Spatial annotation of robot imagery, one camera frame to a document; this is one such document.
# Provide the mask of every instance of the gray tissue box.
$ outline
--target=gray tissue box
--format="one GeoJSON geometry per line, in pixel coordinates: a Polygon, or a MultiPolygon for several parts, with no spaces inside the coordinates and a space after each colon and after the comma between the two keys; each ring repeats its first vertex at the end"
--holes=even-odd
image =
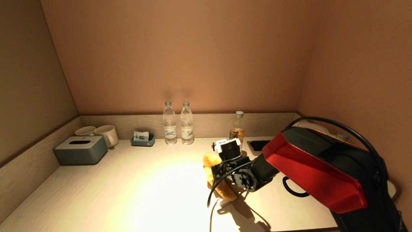
{"type": "Polygon", "coordinates": [[[61,165],[94,165],[106,152],[102,136],[72,136],[54,148],[61,165]]]}

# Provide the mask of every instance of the bottle cap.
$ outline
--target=bottle cap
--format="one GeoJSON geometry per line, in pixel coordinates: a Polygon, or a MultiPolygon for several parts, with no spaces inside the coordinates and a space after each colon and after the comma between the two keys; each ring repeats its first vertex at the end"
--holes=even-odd
{"type": "Polygon", "coordinates": [[[236,111],[236,117],[243,118],[243,111],[236,111]]]}

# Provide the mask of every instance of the white mug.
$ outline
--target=white mug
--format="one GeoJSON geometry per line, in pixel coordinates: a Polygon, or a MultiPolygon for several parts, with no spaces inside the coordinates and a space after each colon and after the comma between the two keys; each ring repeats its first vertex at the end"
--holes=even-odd
{"type": "Polygon", "coordinates": [[[103,125],[94,130],[95,135],[101,135],[106,142],[107,147],[114,147],[119,143],[117,138],[116,129],[112,125],[103,125]]]}
{"type": "Polygon", "coordinates": [[[85,126],[75,132],[77,136],[94,136],[95,126],[85,126]]]}

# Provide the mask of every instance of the black cable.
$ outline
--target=black cable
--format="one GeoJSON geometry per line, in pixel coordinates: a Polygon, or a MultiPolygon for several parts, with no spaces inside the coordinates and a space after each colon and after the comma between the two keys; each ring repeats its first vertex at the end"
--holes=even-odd
{"type": "Polygon", "coordinates": [[[365,137],[363,137],[361,134],[359,134],[358,132],[356,132],[354,129],[331,119],[327,119],[327,118],[321,118],[321,117],[301,117],[298,118],[296,120],[294,120],[293,122],[291,122],[286,128],[292,127],[295,123],[297,123],[298,121],[302,121],[302,120],[316,120],[316,121],[321,121],[321,122],[325,122],[325,123],[329,123],[332,124],[334,126],[337,126],[347,132],[349,132],[351,135],[353,135],[356,139],[358,139],[367,149],[368,151],[371,153],[372,157],[374,158],[376,164],[378,165],[378,169],[379,172],[378,175],[380,175],[380,184],[382,186],[382,196],[383,196],[383,201],[385,202],[385,205],[387,205],[387,199],[385,197],[386,194],[388,194],[388,183],[387,180],[389,178],[388,176],[388,172],[386,170],[386,166],[385,163],[383,162],[383,159],[381,159],[381,157],[379,156],[378,152],[375,150],[375,148],[372,146],[371,143],[369,143],[369,141],[367,141],[365,139],[365,137]]]}
{"type": "Polygon", "coordinates": [[[285,177],[282,179],[282,182],[283,182],[283,186],[285,187],[285,189],[286,189],[290,194],[292,194],[293,196],[297,196],[297,197],[307,197],[307,196],[309,196],[309,193],[308,193],[308,192],[299,193],[299,192],[293,191],[293,190],[289,187],[289,185],[286,183],[286,181],[287,181],[288,179],[289,179],[289,177],[285,176],[285,177]]]}
{"type": "Polygon", "coordinates": [[[244,163],[244,164],[240,165],[239,167],[236,167],[236,168],[230,170],[229,172],[227,172],[226,174],[224,174],[220,179],[218,179],[217,181],[214,181],[214,182],[213,182],[213,186],[212,186],[212,188],[210,189],[209,197],[207,198],[207,207],[208,207],[208,208],[209,208],[209,206],[210,206],[210,200],[211,200],[211,198],[212,198],[212,194],[213,194],[213,192],[215,191],[216,187],[220,184],[220,182],[222,182],[228,175],[232,174],[234,171],[237,171],[237,170],[239,170],[239,169],[243,168],[244,166],[246,166],[246,165],[248,165],[248,164],[251,164],[251,163],[252,163],[252,162],[244,163]]]}

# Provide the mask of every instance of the plastic bottle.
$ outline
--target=plastic bottle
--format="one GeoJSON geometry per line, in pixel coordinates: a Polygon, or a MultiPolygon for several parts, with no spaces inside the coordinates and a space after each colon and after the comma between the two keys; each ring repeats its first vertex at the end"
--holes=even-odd
{"type": "Polygon", "coordinates": [[[182,143],[185,145],[192,144],[194,141],[193,115],[189,102],[183,103],[182,113],[180,114],[180,128],[182,129],[182,143]]]}
{"type": "Polygon", "coordinates": [[[178,141],[175,112],[172,109],[171,101],[166,101],[164,104],[166,105],[163,111],[164,141],[167,144],[175,144],[178,141]]]}
{"type": "Polygon", "coordinates": [[[230,129],[229,139],[238,138],[240,140],[240,148],[242,149],[243,137],[245,135],[245,125],[243,123],[243,112],[236,111],[236,118],[234,120],[233,126],[230,129]]]}

